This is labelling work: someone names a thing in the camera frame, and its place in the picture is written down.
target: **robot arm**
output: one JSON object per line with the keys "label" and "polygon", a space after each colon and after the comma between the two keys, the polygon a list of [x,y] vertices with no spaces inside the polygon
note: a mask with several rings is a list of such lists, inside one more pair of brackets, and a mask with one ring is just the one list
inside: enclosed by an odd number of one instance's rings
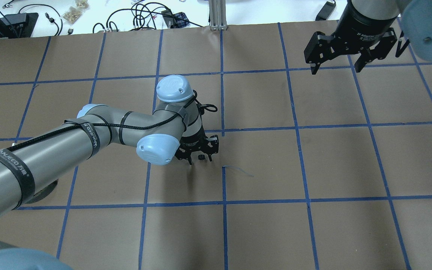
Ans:
{"label": "robot arm", "polygon": [[156,91],[161,103],[153,115],[88,104],[59,128],[0,149],[0,217],[110,143],[135,147],[156,165],[168,164],[173,156],[191,162],[191,152],[199,150],[211,160],[218,137],[206,137],[201,114],[215,107],[201,105],[180,75],[165,77]]}
{"label": "robot arm", "polygon": [[326,36],[318,31],[310,38],[304,58],[311,73],[339,55],[361,53],[354,65],[356,72],[375,59],[386,58],[398,40],[390,27],[398,14],[415,53],[432,61],[432,0],[348,0],[334,33]]}

